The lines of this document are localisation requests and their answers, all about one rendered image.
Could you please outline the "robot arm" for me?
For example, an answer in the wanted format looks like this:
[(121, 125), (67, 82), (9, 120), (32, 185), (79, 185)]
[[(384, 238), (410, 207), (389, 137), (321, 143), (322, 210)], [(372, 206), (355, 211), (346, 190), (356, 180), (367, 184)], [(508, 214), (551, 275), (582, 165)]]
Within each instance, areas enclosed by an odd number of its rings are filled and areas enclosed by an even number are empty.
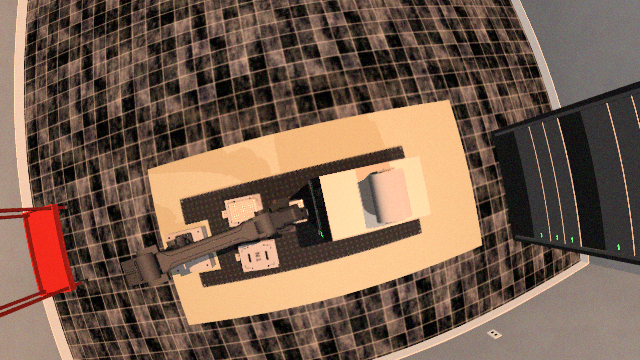
[[(199, 241), (194, 242), (192, 233), (175, 236), (175, 239), (166, 242), (168, 246), (166, 251), (160, 251), (158, 244), (136, 251), (137, 257), (121, 262), (128, 285), (148, 282), (148, 286), (153, 287), (167, 282), (171, 280), (168, 272), (181, 264), (241, 242), (270, 237), (277, 233), (277, 228), (288, 227), (294, 222), (308, 219), (306, 206), (300, 208), (297, 204), (293, 204), (278, 209), (275, 209), (274, 213), (270, 213), (269, 209), (256, 211), (255, 217)], [(157, 264), (162, 269), (162, 274)], [(138, 267), (140, 270), (137, 269)]]

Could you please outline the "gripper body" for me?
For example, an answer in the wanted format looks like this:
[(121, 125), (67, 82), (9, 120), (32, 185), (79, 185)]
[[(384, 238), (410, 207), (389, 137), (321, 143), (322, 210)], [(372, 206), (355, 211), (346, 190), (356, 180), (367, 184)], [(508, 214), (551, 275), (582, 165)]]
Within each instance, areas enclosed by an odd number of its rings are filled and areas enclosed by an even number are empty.
[[(288, 198), (277, 199), (276, 201), (277, 201), (276, 204), (270, 205), (271, 211), (274, 211), (274, 209), (290, 206)], [(288, 227), (277, 228), (277, 232), (280, 231), (280, 232), (278, 232), (279, 234), (289, 233), (289, 232), (291, 232), (290, 229), (293, 229), (292, 224), (290, 226), (288, 226)]]

